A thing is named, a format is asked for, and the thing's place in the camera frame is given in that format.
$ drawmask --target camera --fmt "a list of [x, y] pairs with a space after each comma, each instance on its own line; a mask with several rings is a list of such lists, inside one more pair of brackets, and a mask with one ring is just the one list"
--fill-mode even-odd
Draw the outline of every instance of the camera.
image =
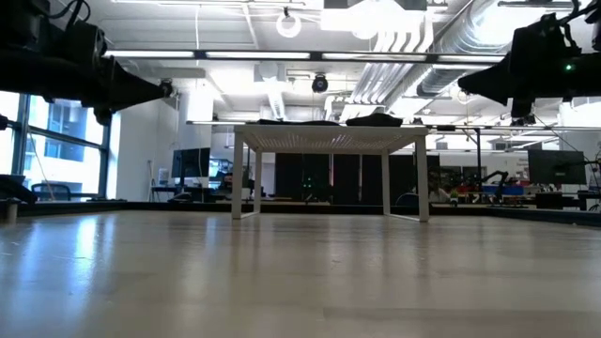
[[[86, 16], [78, 20], [85, 7]], [[65, 30], [51, 20], [72, 11]], [[72, 0], [50, 13], [48, 0], [7, 0], [0, 11], [0, 90], [55, 99], [78, 100], [94, 108], [104, 126], [112, 115], [139, 103], [165, 97], [165, 91], [125, 71], [107, 50], [104, 32], [87, 23], [90, 7]]]
[[328, 80], [326, 80], [326, 75], [318, 74], [313, 80], [313, 84], [311, 85], [311, 89], [313, 89], [314, 93], [323, 93], [328, 90]]
[[557, 19], [551, 13], [537, 23], [518, 28], [511, 52], [499, 64], [460, 78], [459, 87], [505, 106], [513, 98], [511, 117], [519, 125], [534, 122], [532, 105], [538, 98], [570, 101], [601, 95], [598, 83], [601, 54], [583, 54], [572, 39], [568, 24], [588, 15], [585, 22], [594, 24], [593, 48], [601, 51], [601, 44], [597, 43], [601, 40], [600, 3], [593, 0], [585, 9], [578, 10], [578, 1], [573, 2], [573, 11], [565, 18]]

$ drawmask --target monitor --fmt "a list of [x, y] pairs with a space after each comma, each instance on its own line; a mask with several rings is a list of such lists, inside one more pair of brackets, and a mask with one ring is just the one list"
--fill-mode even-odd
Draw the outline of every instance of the monitor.
[[208, 177], [210, 148], [183, 149], [173, 152], [171, 177], [179, 178], [183, 163], [184, 177]]
[[587, 184], [581, 151], [528, 150], [530, 183]]

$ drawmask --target chair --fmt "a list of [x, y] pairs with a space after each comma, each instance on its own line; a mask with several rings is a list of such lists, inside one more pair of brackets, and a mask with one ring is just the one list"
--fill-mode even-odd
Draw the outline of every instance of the chair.
[[71, 189], [68, 186], [55, 183], [39, 183], [31, 186], [31, 191], [40, 201], [70, 201]]

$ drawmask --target white table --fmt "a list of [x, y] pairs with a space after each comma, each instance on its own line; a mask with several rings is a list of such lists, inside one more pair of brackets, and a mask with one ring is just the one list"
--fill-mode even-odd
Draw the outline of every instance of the white table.
[[[382, 200], [384, 215], [427, 222], [428, 208], [427, 163], [425, 136], [428, 129], [421, 126], [393, 127], [335, 127], [335, 126], [277, 126], [243, 125], [234, 128], [234, 176], [232, 182], [232, 219], [239, 220], [261, 211], [261, 199], [254, 200], [254, 212], [242, 214], [243, 147], [255, 153], [254, 191], [261, 191], [263, 153], [357, 154], [379, 155], [382, 158]], [[419, 218], [391, 214], [389, 155], [415, 143], [417, 155], [417, 188]]]

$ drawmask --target ceiling light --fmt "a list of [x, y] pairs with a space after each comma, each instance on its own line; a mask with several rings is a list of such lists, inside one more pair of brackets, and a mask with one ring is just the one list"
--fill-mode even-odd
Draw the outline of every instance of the ceiling light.
[[287, 1], [236, 1], [236, 0], [113, 0], [118, 4], [150, 4], [150, 5], [175, 5], [175, 6], [219, 6], [232, 7], [246, 5], [249, 7], [289, 7], [305, 8], [303, 2]]
[[[294, 23], [289, 28], [284, 28], [284, 20], [292, 19]], [[284, 13], [280, 14], [278, 19], [275, 21], [275, 29], [280, 33], [280, 35], [284, 38], [294, 38], [301, 32], [302, 23], [301, 18], [298, 15], [284, 15]]]
[[186, 124], [210, 125], [210, 126], [240, 126], [245, 125], [242, 121], [186, 121]]
[[394, 54], [394, 53], [324, 53], [324, 60], [338, 61], [371, 61], [371, 62], [424, 62], [423, 54]]
[[449, 63], [472, 63], [472, 64], [488, 64], [495, 65], [505, 57], [505, 55], [481, 55], [481, 54], [457, 54], [457, 55], [440, 55], [438, 62]]
[[[225, 149], [234, 149], [235, 147], [234, 146], [224, 146], [224, 148]], [[248, 146], [244, 145], [242, 148], [243, 149], [248, 149]]]
[[194, 58], [190, 51], [107, 51], [104, 56], [129, 58]]
[[408, 32], [424, 20], [425, 11], [404, 10], [393, 0], [363, 0], [350, 8], [325, 8], [320, 28], [339, 32]]
[[294, 52], [207, 52], [209, 59], [273, 59], [273, 60], [308, 60], [309, 53]]
[[488, 65], [432, 65], [433, 69], [443, 69], [443, 70], [484, 70], [489, 68]]

